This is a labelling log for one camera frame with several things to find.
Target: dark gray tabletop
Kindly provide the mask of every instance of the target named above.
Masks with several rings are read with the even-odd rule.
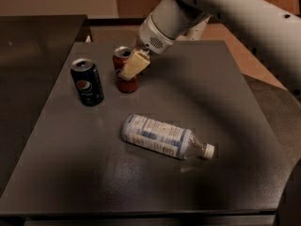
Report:
[[[0,197],[86,17],[0,17]]]
[[[154,57],[139,90],[120,93],[118,43],[76,43],[0,200],[2,215],[275,211],[292,167],[222,41],[178,42]],[[104,101],[83,106],[70,76],[95,61]],[[131,113],[190,128],[212,160],[180,161],[127,144]]]

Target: white bottle cap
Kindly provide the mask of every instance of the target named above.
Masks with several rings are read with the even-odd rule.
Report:
[[[215,147],[211,144],[206,144],[206,150],[204,154],[204,158],[212,159],[214,157],[214,149]]]

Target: soda can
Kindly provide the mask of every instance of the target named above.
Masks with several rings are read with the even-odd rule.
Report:
[[[119,91],[124,93],[132,93],[136,91],[139,87],[138,75],[136,75],[131,80],[127,81],[119,77],[119,73],[123,66],[128,61],[133,49],[125,46],[120,46],[114,51],[113,63],[116,72],[116,84]]]
[[[71,76],[83,105],[94,106],[103,100],[103,89],[96,65],[78,58],[71,65]]]

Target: red can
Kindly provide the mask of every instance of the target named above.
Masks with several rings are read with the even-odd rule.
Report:
[[[139,87],[138,75],[136,75],[131,80],[127,81],[119,77],[119,73],[122,70],[123,66],[128,61],[130,54],[132,53],[133,49],[125,46],[120,46],[114,51],[113,55],[113,63],[114,69],[116,72],[116,84],[119,91],[123,93],[132,93],[136,91]]]

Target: bottle label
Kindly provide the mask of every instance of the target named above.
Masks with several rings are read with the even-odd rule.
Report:
[[[180,159],[183,159],[190,136],[190,130],[138,115],[128,117],[122,130],[124,140]]]

